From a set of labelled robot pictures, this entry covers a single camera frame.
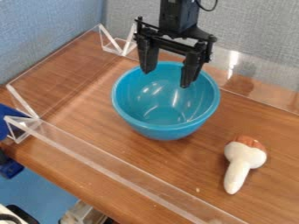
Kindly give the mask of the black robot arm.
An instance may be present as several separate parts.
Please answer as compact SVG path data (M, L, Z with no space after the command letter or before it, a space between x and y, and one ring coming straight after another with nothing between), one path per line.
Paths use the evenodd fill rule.
M140 67L146 74L156 69L159 50L186 57L182 66L181 87L187 88L197 81L202 67L211 61L213 46L218 38L198 26L202 0L162 0L159 25L135 19L135 41Z

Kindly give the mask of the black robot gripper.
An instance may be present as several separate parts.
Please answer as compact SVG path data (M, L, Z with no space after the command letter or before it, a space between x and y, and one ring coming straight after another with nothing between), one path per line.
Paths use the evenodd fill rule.
M148 74L155 70L160 49L186 56L181 87L187 88L197 81L203 64L211 61L213 47L218 38L202 30L197 24L177 31L169 25L148 24L142 17L135 22L135 41L143 72Z

